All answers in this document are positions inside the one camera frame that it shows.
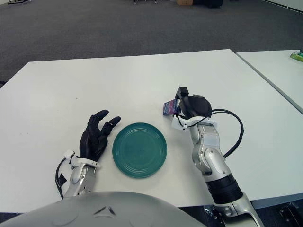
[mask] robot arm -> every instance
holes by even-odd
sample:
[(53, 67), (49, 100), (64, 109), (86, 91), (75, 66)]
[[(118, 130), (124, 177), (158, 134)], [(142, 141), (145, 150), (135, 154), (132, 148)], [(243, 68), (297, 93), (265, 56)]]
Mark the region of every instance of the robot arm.
[[(214, 209), (222, 218), (226, 226), (246, 225), (263, 227), (246, 194), (241, 191), (231, 170), (225, 162), (225, 157), (231, 154), (239, 145), (244, 133), (241, 124), (241, 133), (238, 142), (233, 148), (223, 155), (219, 146), (219, 133), (216, 130), (216, 122), (209, 117), (210, 103), (201, 96), (188, 96), (187, 88), (180, 87), (176, 94), (180, 99), (180, 107), (185, 119), (180, 115), (174, 115), (172, 126), (174, 128), (190, 131), (194, 144), (192, 159), (196, 168), (202, 172), (208, 190), (214, 199)], [(233, 221), (233, 217), (242, 216), (241, 220)]]
[[(80, 157), (76, 156), (71, 150), (68, 150), (64, 154), (65, 158), (63, 161), (69, 160), (69, 164), (73, 169), (70, 177), (70, 186), (64, 197), (83, 195), (92, 191), (96, 178), (96, 170), (100, 167), (98, 160), (107, 146), (107, 137), (121, 120), (120, 117), (113, 118), (109, 122), (106, 122), (100, 131), (98, 124), (107, 114), (108, 110), (102, 110), (90, 117), (86, 130), (83, 132), (80, 140)], [(62, 175), (58, 176), (61, 163), (56, 171), (56, 185), (63, 199), (61, 186), (66, 180)]]

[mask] white bracket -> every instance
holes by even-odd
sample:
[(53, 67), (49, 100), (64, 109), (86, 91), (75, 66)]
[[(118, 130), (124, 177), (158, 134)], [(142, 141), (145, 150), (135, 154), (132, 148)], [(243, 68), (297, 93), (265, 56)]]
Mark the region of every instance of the white bracket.
[[(202, 120), (204, 117), (192, 117), (190, 119), (183, 119), (181, 116), (174, 115), (171, 126), (175, 129), (178, 130), (183, 130), (183, 131), (189, 131), (189, 127), (191, 127), (193, 124), (196, 124), (200, 120)], [(211, 120), (210, 117), (205, 118), (203, 121), (199, 122), (198, 124), (210, 124), (217, 128), (217, 122), (214, 120)]]
[(75, 152), (72, 151), (72, 150), (67, 150), (65, 153), (64, 153), (64, 157), (67, 159), (67, 160), (70, 160), (70, 164), (72, 166), (77, 166), (77, 167), (80, 167), (81, 164), (85, 164), (87, 166), (91, 166), (91, 167), (94, 167), (94, 168), (100, 168), (100, 164), (99, 162), (96, 162), (96, 161), (93, 161), (93, 160), (90, 160), (90, 159), (87, 159), (87, 158), (80, 158), (80, 157), (77, 157), (75, 155)]

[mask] purple box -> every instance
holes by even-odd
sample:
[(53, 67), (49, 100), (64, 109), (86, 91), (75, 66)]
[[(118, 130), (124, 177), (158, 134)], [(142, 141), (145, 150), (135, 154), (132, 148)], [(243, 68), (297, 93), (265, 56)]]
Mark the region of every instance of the purple box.
[(163, 105), (163, 115), (170, 116), (173, 114), (181, 113), (181, 108), (179, 106), (178, 100), (173, 99)]

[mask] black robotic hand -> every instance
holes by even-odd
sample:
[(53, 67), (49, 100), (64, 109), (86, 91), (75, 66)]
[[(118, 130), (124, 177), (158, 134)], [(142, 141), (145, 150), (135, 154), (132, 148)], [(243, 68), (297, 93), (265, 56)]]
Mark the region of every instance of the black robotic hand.
[(80, 140), (80, 157), (98, 162), (107, 145), (107, 137), (112, 129), (119, 123), (121, 117), (106, 122), (101, 129), (98, 128), (99, 122), (108, 114), (108, 110), (102, 110), (92, 115), (87, 123), (87, 128), (83, 132)]

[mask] green plate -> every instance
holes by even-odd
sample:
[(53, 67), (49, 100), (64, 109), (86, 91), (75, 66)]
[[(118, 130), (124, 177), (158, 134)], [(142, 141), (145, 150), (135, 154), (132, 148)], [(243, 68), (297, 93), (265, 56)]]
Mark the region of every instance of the green plate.
[(123, 128), (115, 138), (113, 158), (126, 175), (148, 177), (163, 165), (167, 153), (162, 133), (146, 123), (134, 123)]

